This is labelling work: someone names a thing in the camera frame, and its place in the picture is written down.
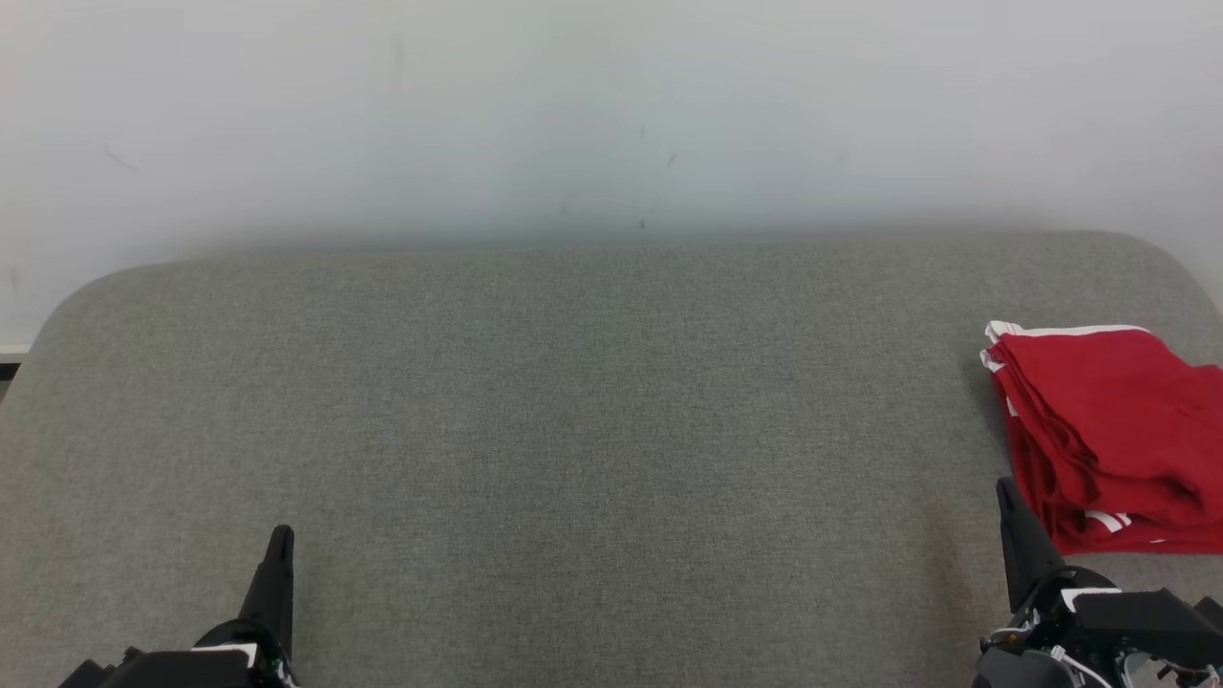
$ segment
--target gray fabric surface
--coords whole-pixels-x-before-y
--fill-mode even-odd
[[[190,645],[285,522],[306,686],[966,686],[1007,621],[989,318],[1223,362],[1108,233],[105,277],[0,407],[2,682]],[[1223,557],[1077,563],[1223,594]]]

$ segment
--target folded red shorts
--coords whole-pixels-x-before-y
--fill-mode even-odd
[[[1016,484],[1063,554],[1223,552],[1223,370],[1131,325],[986,334]]]

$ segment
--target white wall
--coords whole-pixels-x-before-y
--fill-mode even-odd
[[[1223,4],[0,0],[0,343],[252,238],[898,218],[1136,233],[1223,296]]]

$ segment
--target red garment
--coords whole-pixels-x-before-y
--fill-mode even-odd
[[[1063,554],[1223,552],[1223,370],[1126,325],[986,331],[1015,481]]]

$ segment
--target gray upholstered bench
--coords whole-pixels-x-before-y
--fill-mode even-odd
[[[232,616],[297,532],[306,686],[965,686],[1007,620],[989,318],[1223,320],[1108,233],[124,271],[0,406],[0,667]],[[1081,558],[1223,594],[1223,557]]]

